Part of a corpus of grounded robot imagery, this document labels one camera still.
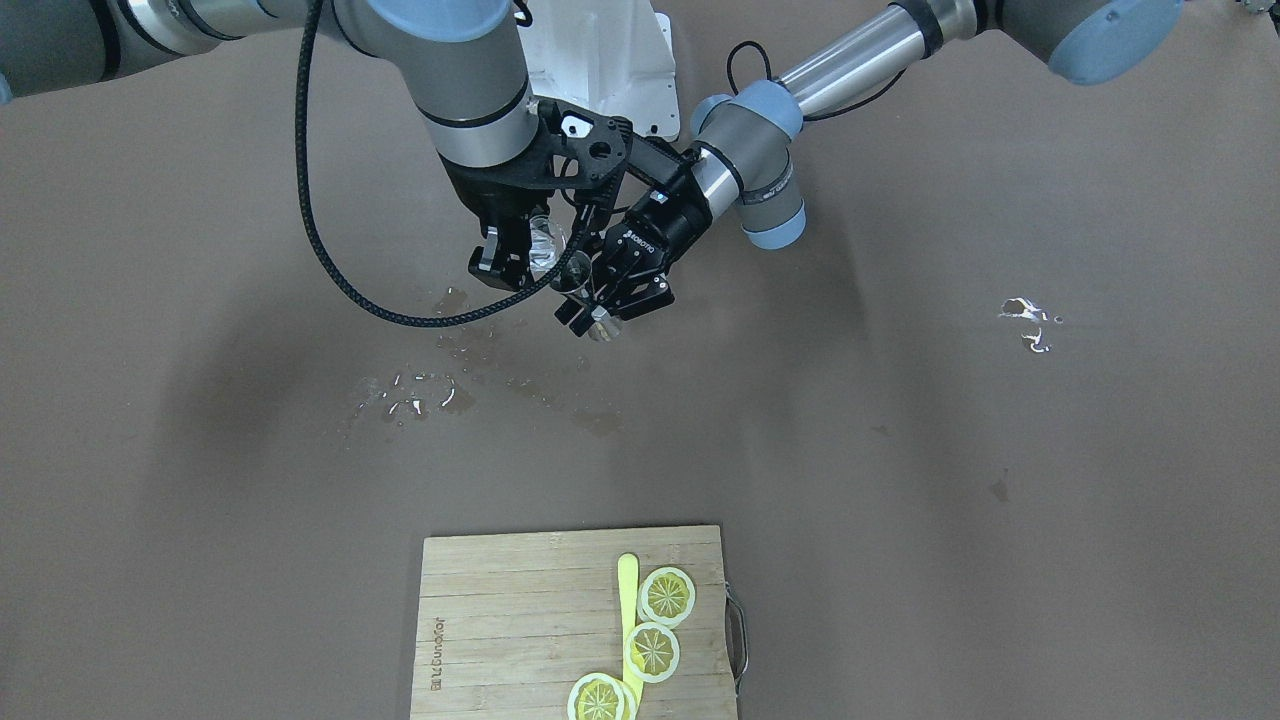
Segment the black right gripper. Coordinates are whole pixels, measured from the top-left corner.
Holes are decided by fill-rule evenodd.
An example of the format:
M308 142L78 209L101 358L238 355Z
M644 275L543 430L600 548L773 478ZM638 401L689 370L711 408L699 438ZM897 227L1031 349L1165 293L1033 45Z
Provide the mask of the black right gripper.
M477 218L483 242L468 274L484 284L520 292L534 282L530 269L532 217L549 213L548 160L513 159L494 167L466 167L440 156L460 201Z

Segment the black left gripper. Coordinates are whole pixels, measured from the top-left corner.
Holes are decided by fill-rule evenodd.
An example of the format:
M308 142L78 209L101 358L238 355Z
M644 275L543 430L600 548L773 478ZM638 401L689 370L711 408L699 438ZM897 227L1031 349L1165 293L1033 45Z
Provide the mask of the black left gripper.
M556 319L577 337L616 340L621 323L669 306L666 272L710 227L705 195L694 179L654 187L605 236L570 232L567 263L553 279L564 297Z

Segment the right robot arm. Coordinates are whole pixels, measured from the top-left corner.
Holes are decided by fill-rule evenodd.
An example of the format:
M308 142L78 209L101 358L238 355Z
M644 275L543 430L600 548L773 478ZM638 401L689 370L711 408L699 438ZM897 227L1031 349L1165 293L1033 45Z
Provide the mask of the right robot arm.
M529 222L545 206L522 179L479 179L525 159L541 135L521 32L525 1L5 1L3 101L100 85L257 35L300 32L298 105L323 36L388 63L460 199L486 238L471 273L532 283Z

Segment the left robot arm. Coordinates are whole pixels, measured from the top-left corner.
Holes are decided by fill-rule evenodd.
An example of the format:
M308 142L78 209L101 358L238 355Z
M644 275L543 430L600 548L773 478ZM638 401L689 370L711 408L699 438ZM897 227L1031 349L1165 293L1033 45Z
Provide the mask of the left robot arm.
M781 76L705 97L675 150L636 136L628 169L646 186L622 219L582 243L553 281L556 318L611 340L623 322L671 305L668 273L727 211L759 249L806 227L791 143L803 128L868 104L946 44L998 31L1074 85L1115 79L1171 33L1179 1L895 1Z

